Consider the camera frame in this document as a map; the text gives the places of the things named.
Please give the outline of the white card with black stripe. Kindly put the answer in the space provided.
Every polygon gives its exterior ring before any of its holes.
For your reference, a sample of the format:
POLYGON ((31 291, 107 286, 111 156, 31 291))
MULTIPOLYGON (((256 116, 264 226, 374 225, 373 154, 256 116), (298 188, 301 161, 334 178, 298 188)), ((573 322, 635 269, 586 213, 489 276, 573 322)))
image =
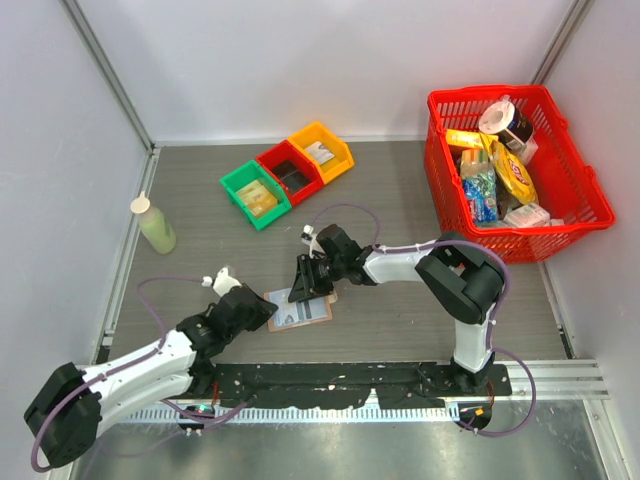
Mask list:
POLYGON ((295 304, 298 324, 321 322, 332 319, 331 305, 326 298, 316 298, 295 304))

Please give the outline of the grey patterned card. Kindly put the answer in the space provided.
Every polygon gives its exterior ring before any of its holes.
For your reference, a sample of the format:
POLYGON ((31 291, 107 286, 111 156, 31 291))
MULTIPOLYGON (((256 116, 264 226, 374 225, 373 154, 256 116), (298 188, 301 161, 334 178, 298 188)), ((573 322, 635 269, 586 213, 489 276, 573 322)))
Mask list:
POLYGON ((293 328, 300 322, 299 305, 289 303, 288 297, 291 289, 280 289, 264 294, 264 299, 277 306, 276 312, 268 321, 271 332, 293 328))

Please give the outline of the tan leather card holder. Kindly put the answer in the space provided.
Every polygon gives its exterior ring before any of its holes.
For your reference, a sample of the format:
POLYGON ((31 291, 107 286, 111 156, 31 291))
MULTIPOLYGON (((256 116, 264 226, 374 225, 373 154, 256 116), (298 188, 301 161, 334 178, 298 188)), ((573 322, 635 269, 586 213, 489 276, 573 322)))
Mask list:
POLYGON ((278 309, 268 320, 267 327, 272 333, 329 321, 333 318, 331 307, 337 301, 336 293, 329 296, 289 303, 291 289, 266 292, 263 298, 275 304, 278 309))

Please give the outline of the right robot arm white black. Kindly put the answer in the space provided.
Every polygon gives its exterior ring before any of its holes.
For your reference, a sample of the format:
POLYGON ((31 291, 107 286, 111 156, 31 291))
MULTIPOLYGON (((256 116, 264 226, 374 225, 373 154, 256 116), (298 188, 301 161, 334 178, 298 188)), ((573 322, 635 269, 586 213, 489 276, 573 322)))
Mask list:
POLYGON ((507 289, 506 268, 490 250, 453 231, 412 246, 361 246, 336 224, 319 232, 307 225, 301 241, 309 251, 296 259, 289 302, 329 296, 341 280, 357 286, 421 282, 454 319, 453 386, 472 395, 488 384, 495 358, 491 315, 507 289))

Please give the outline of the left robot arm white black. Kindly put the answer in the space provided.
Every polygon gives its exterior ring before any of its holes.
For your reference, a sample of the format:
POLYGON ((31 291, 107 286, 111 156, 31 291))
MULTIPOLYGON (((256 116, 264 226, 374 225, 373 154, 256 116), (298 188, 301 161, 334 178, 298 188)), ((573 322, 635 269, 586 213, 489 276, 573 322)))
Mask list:
POLYGON ((33 470, 45 473, 74 462, 113 425, 149 404, 183 394, 206 396, 214 382, 213 358, 276 310, 241 284, 130 354, 91 367, 59 366, 24 413, 34 436, 33 470))

